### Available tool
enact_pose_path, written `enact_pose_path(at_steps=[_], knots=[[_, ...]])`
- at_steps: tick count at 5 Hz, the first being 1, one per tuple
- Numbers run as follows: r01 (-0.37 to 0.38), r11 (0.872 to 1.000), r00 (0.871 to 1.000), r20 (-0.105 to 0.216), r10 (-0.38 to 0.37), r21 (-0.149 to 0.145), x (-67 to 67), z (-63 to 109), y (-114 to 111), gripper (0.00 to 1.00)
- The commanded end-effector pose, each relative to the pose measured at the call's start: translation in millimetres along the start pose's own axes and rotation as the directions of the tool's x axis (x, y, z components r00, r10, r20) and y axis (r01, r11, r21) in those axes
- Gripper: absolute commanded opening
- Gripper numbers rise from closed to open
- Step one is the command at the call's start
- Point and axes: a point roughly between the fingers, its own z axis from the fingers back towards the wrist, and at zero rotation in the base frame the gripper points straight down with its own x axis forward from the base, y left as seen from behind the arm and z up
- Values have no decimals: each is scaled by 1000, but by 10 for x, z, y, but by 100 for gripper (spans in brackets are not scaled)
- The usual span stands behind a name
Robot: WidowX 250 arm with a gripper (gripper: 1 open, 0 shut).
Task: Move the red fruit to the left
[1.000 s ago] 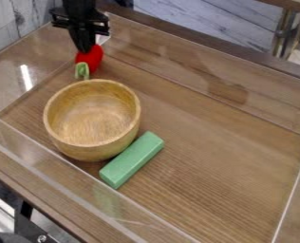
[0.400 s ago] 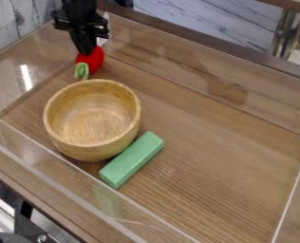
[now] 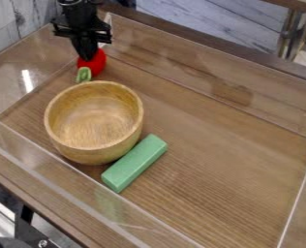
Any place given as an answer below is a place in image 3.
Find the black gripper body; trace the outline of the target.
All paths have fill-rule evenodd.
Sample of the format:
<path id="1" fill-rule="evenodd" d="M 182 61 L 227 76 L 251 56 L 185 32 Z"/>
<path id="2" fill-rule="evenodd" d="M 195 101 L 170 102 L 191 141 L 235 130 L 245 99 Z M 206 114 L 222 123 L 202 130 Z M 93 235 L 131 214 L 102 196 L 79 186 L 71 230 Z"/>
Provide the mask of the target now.
<path id="1" fill-rule="evenodd" d="M 102 1 L 59 1 L 62 13 L 53 18 L 57 36 L 93 37 L 99 42 L 98 7 Z"/>

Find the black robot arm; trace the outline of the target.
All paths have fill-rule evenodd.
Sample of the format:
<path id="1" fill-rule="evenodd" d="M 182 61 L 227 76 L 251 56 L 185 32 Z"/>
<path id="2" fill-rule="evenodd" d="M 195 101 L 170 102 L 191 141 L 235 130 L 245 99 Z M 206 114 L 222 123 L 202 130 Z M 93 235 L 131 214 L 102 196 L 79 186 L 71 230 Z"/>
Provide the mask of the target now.
<path id="1" fill-rule="evenodd" d="M 62 13 L 51 20 L 54 34 L 69 38 L 79 57 L 90 61 L 99 43 L 111 43 L 111 27 L 98 17 L 101 0 L 58 0 Z"/>

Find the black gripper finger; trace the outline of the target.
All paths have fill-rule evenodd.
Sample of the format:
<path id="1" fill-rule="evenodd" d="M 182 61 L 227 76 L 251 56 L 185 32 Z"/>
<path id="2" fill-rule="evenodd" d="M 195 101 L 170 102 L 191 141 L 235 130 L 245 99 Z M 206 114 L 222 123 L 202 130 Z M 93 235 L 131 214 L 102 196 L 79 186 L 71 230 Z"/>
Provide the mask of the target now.
<path id="1" fill-rule="evenodd" d="M 91 60 L 99 50 L 99 45 L 97 40 L 90 39 L 87 42 L 87 60 Z"/>
<path id="2" fill-rule="evenodd" d="M 85 60 L 89 59 L 87 42 L 89 42 L 89 39 L 86 37 L 73 37 L 71 38 L 71 44 L 73 44 L 73 46 L 78 52 L 79 57 Z"/>

